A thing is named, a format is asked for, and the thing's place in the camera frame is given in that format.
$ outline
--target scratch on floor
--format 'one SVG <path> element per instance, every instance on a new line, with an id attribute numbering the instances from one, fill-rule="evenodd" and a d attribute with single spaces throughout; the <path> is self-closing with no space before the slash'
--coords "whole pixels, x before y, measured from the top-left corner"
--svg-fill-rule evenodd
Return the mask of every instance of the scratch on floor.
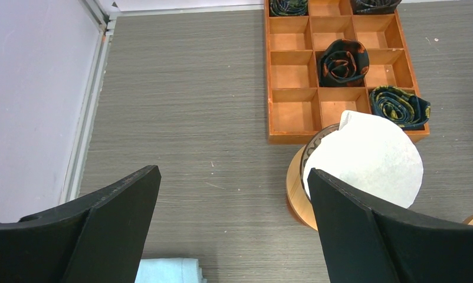
<path id="1" fill-rule="evenodd" d="M 209 185 L 209 186 L 218 187 L 218 188 L 220 188 L 220 189 L 225 190 L 224 187 L 216 186 L 215 184 L 211 184 L 211 183 L 207 183 L 207 182 L 205 182 L 205 183 L 206 183 L 207 185 Z"/>

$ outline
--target bowl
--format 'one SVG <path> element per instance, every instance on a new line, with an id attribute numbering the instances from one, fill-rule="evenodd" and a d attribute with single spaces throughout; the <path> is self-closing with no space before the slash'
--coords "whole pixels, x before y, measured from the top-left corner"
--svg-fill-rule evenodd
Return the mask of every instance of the bowl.
<path id="1" fill-rule="evenodd" d="M 303 154 L 301 155 L 301 162 L 299 163 L 299 175 L 301 179 L 301 186 L 303 187 L 304 194 L 306 197 L 308 197 L 308 200 L 311 202 L 310 196 L 306 193 L 306 190 L 304 189 L 304 182 L 303 182 L 303 174 L 304 174 L 304 168 L 306 166 L 306 162 L 308 162 L 308 159 L 310 158 L 311 154 L 315 149 L 320 145 L 321 140 L 326 137 L 328 134 L 337 131 L 339 129 L 339 123 L 337 124 L 332 124 L 328 127 L 325 127 L 321 129 L 318 133 L 316 133 L 311 140 L 306 144 L 304 147 Z"/>

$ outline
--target white wall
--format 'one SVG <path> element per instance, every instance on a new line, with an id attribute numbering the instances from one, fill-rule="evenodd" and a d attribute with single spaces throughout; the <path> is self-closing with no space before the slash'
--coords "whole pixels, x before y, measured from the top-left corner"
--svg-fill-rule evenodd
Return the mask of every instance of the white wall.
<path id="1" fill-rule="evenodd" d="M 102 5 L 105 2 L 117 3 L 119 9 L 125 11 L 162 10 L 162 9 L 186 9 L 212 6 L 233 5 L 256 5 L 263 4 L 263 0 L 99 0 Z M 450 0 L 403 0 L 402 3 L 435 2 Z"/>
<path id="2" fill-rule="evenodd" d="M 0 0 L 0 222 L 58 205 L 98 40 L 78 0 Z"/>

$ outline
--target rolled necktie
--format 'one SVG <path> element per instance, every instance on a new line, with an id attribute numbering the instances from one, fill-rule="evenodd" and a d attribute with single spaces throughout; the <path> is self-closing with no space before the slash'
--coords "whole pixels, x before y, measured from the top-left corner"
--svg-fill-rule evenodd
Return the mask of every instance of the rolled necktie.
<path id="1" fill-rule="evenodd" d="M 402 0 L 351 0 L 353 13 L 359 15 L 382 15 L 395 12 Z"/>
<path id="2" fill-rule="evenodd" d="M 428 120 L 431 104 L 413 93 L 391 85 L 370 93 L 372 113 L 397 124 L 402 130 L 419 130 Z"/>
<path id="3" fill-rule="evenodd" d="M 369 71 L 369 55 L 355 40 L 336 40 L 317 64 L 322 87 L 359 87 Z"/>
<path id="4" fill-rule="evenodd" d="M 308 0 L 270 0 L 270 13 L 275 17 L 308 14 Z"/>

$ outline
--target wooden organizer box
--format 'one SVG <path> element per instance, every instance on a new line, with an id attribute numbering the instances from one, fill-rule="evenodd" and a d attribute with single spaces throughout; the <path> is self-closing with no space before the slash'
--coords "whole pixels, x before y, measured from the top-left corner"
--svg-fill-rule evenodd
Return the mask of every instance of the wooden organizer box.
<path id="1" fill-rule="evenodd" d="M 271 17 L 265 0 L 268 140 L 306 144 L 319 130 L 338 123 L 344 110 L 372 113 L 369 93 L 393 85 L 421 96 L 398 12 L 353 15 L 349 0 L 309 0 L 309 16 Z M 317 60 L 335 40 L 360 41 L 370 68 L 362 87 L 320 87 Z M 416 143 L 429 123 L 405 131 Z"/>

